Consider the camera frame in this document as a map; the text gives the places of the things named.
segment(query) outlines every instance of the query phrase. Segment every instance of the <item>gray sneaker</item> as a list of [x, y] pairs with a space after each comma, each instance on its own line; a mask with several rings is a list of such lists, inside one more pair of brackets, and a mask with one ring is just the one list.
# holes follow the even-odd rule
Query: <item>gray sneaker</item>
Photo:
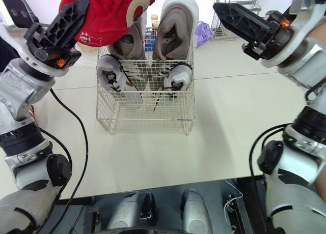
[[146, 13], [138, 17], [129, 31], [117, 42], [108, 46], [110, 54], [120, 60], [135, 60], [125, 63], [124, 70], [130, 81], [138, 89], [143, 91], [148, 83], [148, 64], [144, 50], [144, 35], [146, 29]]
[[186, 60], [195, 29], [199, 11], [195, 0], [166, 0], [163, 4], [161, 21], [157, 30], [153, 50], [150, 88], [157, 91], [162, 87], [174, 67], [166, 60]]

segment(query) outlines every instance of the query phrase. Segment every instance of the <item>white wire basket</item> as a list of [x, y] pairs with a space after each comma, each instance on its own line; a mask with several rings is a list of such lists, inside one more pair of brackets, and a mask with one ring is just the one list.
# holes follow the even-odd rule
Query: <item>white wire basket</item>
[[[256, 3], [256, 1], [237, 1], [237, 2], [231, 2], [240, 4], [246, 8], [248, 8], [253, 13], [259, 15], [261, 7]], [[221, 20], [219, 19], [218, 15], [214, 12], [213, 21], [211, 25], [212, 30], [212, 37], [211, 40], [219, 40], [219, 39], [235, 39], [237, 35], [230, 30], [226, 29], [223, 24], [221, 23]]]
[[[152, 59], [153, 37], [155, 35], [145, 35], [146, 60], [120, 60], [126, 73], [133, 72], [135, 66], [142, 68], [144, 80], [133, 81], [138, 92], [107, 91], [97, 82], [97, 120], [110, 134], [119, 131], [179, 131], [189, 135], [193, 128], [193, 80], [186, 91], [158, 91], [163, 80], [156, 77], [156, 72], [162, 67], [169, 73], [179, 62], [189, 64], [194, 70], [193, 47], [189, 49], [186, 60], [157, 62]], [[101, 47], [98, 57], [109, 53], [108, 47]]]

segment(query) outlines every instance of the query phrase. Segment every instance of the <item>white table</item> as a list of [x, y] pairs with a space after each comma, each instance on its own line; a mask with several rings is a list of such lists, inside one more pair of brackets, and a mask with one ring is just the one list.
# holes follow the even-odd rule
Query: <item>white table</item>
[[[57, 79], [56, 94], [85, 124], [88, 168], [75, 197], [249, 176], [248, 154], [265, 129], [291, 122], [303, 109], [294, 83], [242, 53], [241, 40], [208, 42], [195, 50], [196, 122], [183, 133], [110, 135], [96, 121], [96, 57], [85, 56]], [[58, 137], [73, 159], [68, 198], [82, 172], [85, 144], [75, 118], [51, 96], [36, 104], [40, 126]], [[54, 143], [54, 153], [62, 153]], [[255, 152], [254, 162], [259, 155]], [[254, 164], [256, 173], [260, 173]], [[0, 160], [0, 197], [16, 187]]]

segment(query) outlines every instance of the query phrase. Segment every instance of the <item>red hat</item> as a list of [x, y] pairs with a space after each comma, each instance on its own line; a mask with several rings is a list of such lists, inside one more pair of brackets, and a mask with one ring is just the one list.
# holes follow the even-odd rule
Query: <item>red hat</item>
[[[59, 10], [76, 0], [61, 0]], [[88, 46], [101, 47], [119, 40], [155, 0], [89, 0], [85, 23], [74, 39]]]

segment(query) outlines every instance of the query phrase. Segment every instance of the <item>purple bag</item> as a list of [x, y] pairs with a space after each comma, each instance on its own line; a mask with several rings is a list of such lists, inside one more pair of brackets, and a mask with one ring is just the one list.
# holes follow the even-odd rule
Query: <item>purple bag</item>
[[198, 22], [195, 34], [194, 34], [194, 45], [199, 47], [204, 42], [207, 42], [212, 37], [212, 31], [207, 23], [202, 21]]

